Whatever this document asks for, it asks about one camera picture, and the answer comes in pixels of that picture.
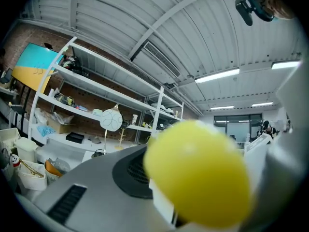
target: cardboard box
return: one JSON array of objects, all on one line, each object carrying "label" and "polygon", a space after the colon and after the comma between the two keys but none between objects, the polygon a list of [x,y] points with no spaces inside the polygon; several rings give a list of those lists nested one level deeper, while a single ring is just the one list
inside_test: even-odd
[{"label": "cardboard box", "polygon": [[47,116],[47,125],[54,128],[59,134],[69,133],[72,131],[72,125],[61,125],[58,121],[53,120]]}]

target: ceiling vent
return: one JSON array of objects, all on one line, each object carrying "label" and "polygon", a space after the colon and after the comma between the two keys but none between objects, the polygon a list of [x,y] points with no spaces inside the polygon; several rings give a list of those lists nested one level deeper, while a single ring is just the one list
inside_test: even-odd
[{"label": "ceiling vent", "polygon": [[153,55],[157,60],[159,60],[170,72],[174,74],[174,76],[179,77],[180,72],[179,70],[168,60],[166,56],[163,55],[162,52],[159,51],[153,44],[149,41],[145,44],[144,48]]}]

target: brick wall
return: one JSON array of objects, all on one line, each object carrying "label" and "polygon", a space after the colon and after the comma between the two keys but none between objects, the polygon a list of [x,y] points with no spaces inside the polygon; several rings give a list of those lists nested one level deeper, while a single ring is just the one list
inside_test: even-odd
[{"label": "brick wall", "polygon": [[[61,48],[71,39],[70,36],[67,36],[65,34],[61,34],[58,32],[54,32],[52,30],[49,29],[44,29],[44,28],[40,28],[37,26],[33,26],[33,25],[29,25],[29,24],[18,24],[11,32],[11,34],[9,35],[9,37],[7,38],[5,44],[4,44],[4,49],[6,51],[6,55],[4,56],[4,60],[3,60],[3,66],[4,69],[8,69],[11,68],[13,69],[15,64],[17,63],[20,55],[22,54],[22,52],[24,51],[24,49],[26,48],[26,46],[28,45],[28,43],[34,43],[40,46],[44,47],[44,43],[49,43],[53,46],[53,49],[55,51],[60,51]],[[114,62],[117,62],[119,65],[123,66],[126,69],[129,69],[130,71],[132,71],[132,67],[126,65],[125,63],[123,63],[122,61],[116,59],[115,57],[111,56],[110,54],[104,52],[103,50],[94,47],[88,43],[85,43],[83,41],[78,40],[76,43],[91,49],[94,52],[97,52],[100,55],[103,55],[111,60],[113,60]],[[72,50],[69,48],[66,52],[66,54],[68,55],[72,55]],[[149,81],[150,83],[152,83],[147,77],[141,76],[139,75],[141,78]],[[95,74],[90,74],[90,79],[101,83],[105,86],[111,87],[114,90],[117,90],[121,93],[124,93],[128,96],[131,96],[137,100],[142,101],[143,98],[140,97],[139,95],[131,92],[130,90],[127,90],[123,87],[118,86],[115,83],[110,82],[109,80],[106,80],[100,76],[97,76]],[[47,87],[45,89],[45,94],[49,93],[49,90],[51,88],[55,89],[56,87],[59,87],[60,84],[62,82],[62,78],[60,75],[55,74],[53,76],[51,76]],[[21,84],[18,85],[18,91],[21,90]],[[25,95],[26,95],[27,89],[24,91],[24,95],[21,99],[21,103],[23,104],[24,100],[25,100]],[[89,110],[92,110],[94,108],[98,108],[101,110],[106,110],[109,108],[112,108],[115,103],[108,101],[106,99],[102,99],[100,97],[97,97],[95,95],[92,95],[88,92],[84,92],[80,89],[77,89],[75,87],[72,87],[69,84],[64,84],[63,88],[61,90],[61,92],[64,95],[67,96],[72,96],[75,100],[75,102],[79,105],[82,105],[84,107],[86,107]],[[35,91],[32,90],[28,99],[28,103],[26,106],[26,118],[29,118],[30,115],[30,111],[31,111],[31,106],[32,106],[32,102],[34,99],[34,95],[35,95]],[[40,107],[43,110],[46,111],[50,111],[51,110],[51,104],[39,99],[38,101],[38,105],[37,107]],[[128,119],[130,120],[132,118],[133,114],[140,114],[140,112],[138,111],[134,111],[130,108],[124,107],[124,106],[119,106],[119,109],[121,110],[121,112],[123,113],[124,119]],[[56,107],[55,108],[56,112],[59,112],[61,114],[67,114],[69,115],[70,113],[66,110],[63,110],[61,108]],[[99,136],[103,136],[104,135],[104,129],[100,127],[99,122],[98,121],[93,121],[91,119],[87,119],[85,117],[82,116],[78,116],[75,115],[74,118],[74,124],[75,124],[75,128],[77,131],[80,132],[84,132],[87,134],[92,134],[92,135],[99,135]],[[135,139],[135,134],[136,131],[132,130],[132,129],[126,129],[125,131],[126,137],[125,140],[129,140],[129,141],[134,141]],[[108,132],[108,137],[109,138],[114,138],[114,139],[118,139],[119,137],[119,131],[116,132]]]}]

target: black slot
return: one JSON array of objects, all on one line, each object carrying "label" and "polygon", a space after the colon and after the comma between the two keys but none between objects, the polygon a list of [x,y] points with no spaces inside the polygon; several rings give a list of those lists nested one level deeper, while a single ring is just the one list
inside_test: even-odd
[{"label": "black slot", "polygon": [[47,213],[48,216],[64,224],[86,190],[85,187],[73,185]]}]

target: shelving unit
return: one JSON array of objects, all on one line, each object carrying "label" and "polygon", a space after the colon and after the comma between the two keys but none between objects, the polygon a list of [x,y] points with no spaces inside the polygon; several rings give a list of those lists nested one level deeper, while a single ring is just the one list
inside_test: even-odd
[{"label": "shelving unit", "polygon": [[[82,110],[78,110],[76,108],[70,107],[68,105],[65,105],[59,101],[57,101],[56,99],[49,97],[47,95],[44,95],[41,92],[43,83],[45,82],[46,78],[48,77],[48,74],[50,72],[50,70],[52,70],[53,68],[55,69],[54,73],[59,73],[63,79],[64,82],[77,87],[81,90],[87,91],[91,94],[94,94],[98,97],[110,100],[112,102],[115,103],[119,103],[123,106],[132,108],[134,110],[137,111],[141,111],[142,113],[152,113],[154,115],[154,122],[153,122],[153,128],[149,129],[149,128],[144,128],[141,126],[137,126],[137,125],[130,125],[127,128],[129,129],[134,129],[134,130],[138,130],[138,131],[147,131],[147,132],[151,132],[154,133],[156,132],[156,127],[157,127],[157,123],[158,123],[158,119],[162,118],[162,119],[173,119],[173,120],[178,120],[181,121],[182,120],[182,116],[183,116],[183,103],[180,104],[177,101],[173,100],[171,97],[167,96],[166,94],[164,94],[164,88],[161,87],[160,89],[157,89],[156,87],[152,86],[151,84],[147,83],[145,80],[141,79],[140,77],[136,76],[134,73],[128,71],[127,69],[121,67],[120,65],[112,62],[111,60],[85,48],[82,47],[76,43],[74,43],[76,40],[76,37],[72,38],[62,49],[61,51],[57,54],[57,56],[55,57],[55,59],[52,61],[52,63],[50,64],[49,68],[47,69],[47,71],[45,72],[41,83],[39,85],[38,91],[35,94],[34,100],[33,100],[33,104],[32,104],[32,108],[31,108],[31,113],[30,113],[30,119],[29,119],[29,123],[32,124],[33,121],[33,116],[34,116],[34,111],[38,102],[38,99],[43,99],[49,103],[52,103],[55,106],[61,107],[65,110],[68,110],[74,114],[78,114],[96,121],[100,121],[100,117],[93,115],[91,112],[85,112]],[[157,107],[152,107],[149,104],[143,103],[141,101],[138,101],[132,97],[129,97],[123,93],[120,93],[116,90],[111,89],[110,87],[104,86],[102,84],[99,84],[87,77],[81,76],[79,74],[73,73],[72,71],[61,67],[59,65],[56,64],[57,59],[63,54],[63,52],[65,52],[68,47],[72,47],[73,48],[73,52],[74,55],[77,56],[81,62],[81,65],[83,66],[83,68],[88,69],[89,71],[100,75],[112,82],[115,82],[117,85],[120,85],[122,87],[125,87],[137,94],[139,94],[140,96],[147,98],[149,96],[152,97],[158,97],[157,98]],[[173,115],[167,114],[163,111],[160,110],[161,105],[164,105],[166,107],[169,106],[179,106],[181,108],[181,114],[180,114],[180,118],[177,118]],[[28,137],[31,139],[31,133],[32,130],[34,129],[33,126],[29,126],[28,129]],[[54,140],[59,140],[60,142],[62,142],[63,140],[61,140],[63,138],[62,135],[56,134],[56,135],[51,135],[50,137],[52,137]]]}]

